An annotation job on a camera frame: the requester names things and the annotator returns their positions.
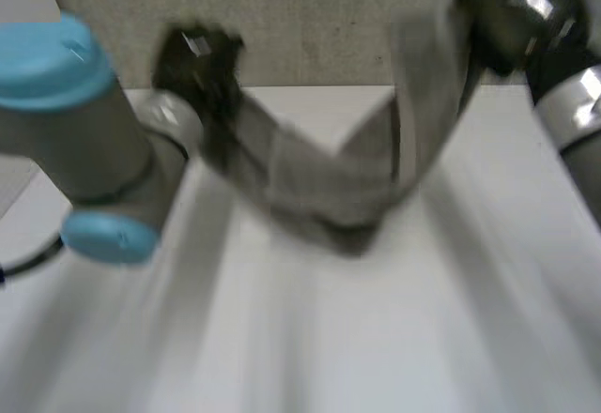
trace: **folded cloth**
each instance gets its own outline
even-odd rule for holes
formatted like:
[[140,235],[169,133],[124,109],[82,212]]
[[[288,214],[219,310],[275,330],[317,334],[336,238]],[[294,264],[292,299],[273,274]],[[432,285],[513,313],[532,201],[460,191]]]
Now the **folded cloth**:
[[391,206],[435,161],[482,70],[470,20],[452,3],[392,26],[395,96],[332,155],[245,98],[234,122],[209,121],[203,154],[286,228],[339,252],[363,252]]

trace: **blurry robot arm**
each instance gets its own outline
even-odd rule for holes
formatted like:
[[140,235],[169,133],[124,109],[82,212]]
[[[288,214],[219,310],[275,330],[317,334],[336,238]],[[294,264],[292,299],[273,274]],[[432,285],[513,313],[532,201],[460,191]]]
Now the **blurry robot arm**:
[[500,75],[523,70],[535,111],[601,224],[601,57],[584,0],[462,0],[477,58]]
[[134,112],[106,54],[69,14],[4,24],[0,61],[1,150],[35,161],[73,205],[49,249],[63,241],[100,261],[146,261],[200,143],[195,112],[165,92]]

